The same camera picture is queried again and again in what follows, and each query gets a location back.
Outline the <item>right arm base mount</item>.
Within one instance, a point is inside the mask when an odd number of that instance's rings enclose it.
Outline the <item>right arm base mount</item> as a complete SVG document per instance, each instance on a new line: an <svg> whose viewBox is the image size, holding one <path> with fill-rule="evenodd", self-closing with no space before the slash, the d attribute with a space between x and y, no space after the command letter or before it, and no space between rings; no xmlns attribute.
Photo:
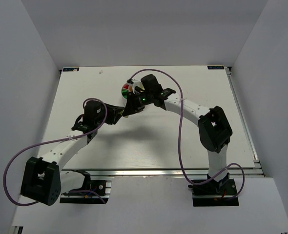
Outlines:
<svg viewBox="0 0 288 234"><path fill-rule="evenodd" d="M192 193L194 207L235 207L239 206L238 198L232 198L237 194L234 179L229 179L220 190L209 183L195 186L188 185Z"/></svg>

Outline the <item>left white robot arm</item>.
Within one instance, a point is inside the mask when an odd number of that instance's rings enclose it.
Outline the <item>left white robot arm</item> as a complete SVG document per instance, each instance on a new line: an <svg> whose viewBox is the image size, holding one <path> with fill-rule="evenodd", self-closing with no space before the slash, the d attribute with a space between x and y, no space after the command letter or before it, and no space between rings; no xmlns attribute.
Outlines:
<svg viewBox="0 0 288 234"><path fill-rule="evenodd" d="M89 100L83 114L75 120L69 136L40 157L27 160L21 195L37 202L53 205L61 194L94 193L90 174L83 170L62 172L66 163L96 136L102 124L114 125L124 108Z"/></svg>

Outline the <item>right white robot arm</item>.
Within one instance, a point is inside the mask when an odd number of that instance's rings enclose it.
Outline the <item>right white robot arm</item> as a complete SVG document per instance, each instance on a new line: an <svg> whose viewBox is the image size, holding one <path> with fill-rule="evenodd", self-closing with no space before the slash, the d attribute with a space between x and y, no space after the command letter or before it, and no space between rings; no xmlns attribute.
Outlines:
<svg viewBox="0 0 288 234"><path fill-rule="evenodd" d="M209 184L216 190L225 185L229 179L226 151L232 129L221 107L207 108L183 99L175 90L164 89L152 74L141 80L128 79L122 87L122 96L125 99L124 117L142 112L145 106L153 104L194 123L198 127L200 142L208 152Z"/></svg>

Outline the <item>green long lego brick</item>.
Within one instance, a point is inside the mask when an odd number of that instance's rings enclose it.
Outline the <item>green long lego brick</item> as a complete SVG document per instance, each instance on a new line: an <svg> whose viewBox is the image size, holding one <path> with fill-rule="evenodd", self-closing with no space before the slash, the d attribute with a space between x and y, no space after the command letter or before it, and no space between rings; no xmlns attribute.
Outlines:
<svg viewBox="0 0 288 234"><path fill-rule="evenodd" d="M127 99L128 93L129 93L129 90L127 90L127 89L122 89L122 96L123 96L124 99Z"/></svg>

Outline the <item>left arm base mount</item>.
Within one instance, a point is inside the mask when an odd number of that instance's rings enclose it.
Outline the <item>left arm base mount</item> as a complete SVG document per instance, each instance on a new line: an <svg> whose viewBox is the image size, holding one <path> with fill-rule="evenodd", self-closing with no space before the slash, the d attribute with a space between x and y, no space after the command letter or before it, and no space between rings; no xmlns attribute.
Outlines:
<svg viewBox="0 0 288 234"><path fill-rule="evenodd" d="M61 204L106 204L112 181L84 170L62 171Z"/></svg>

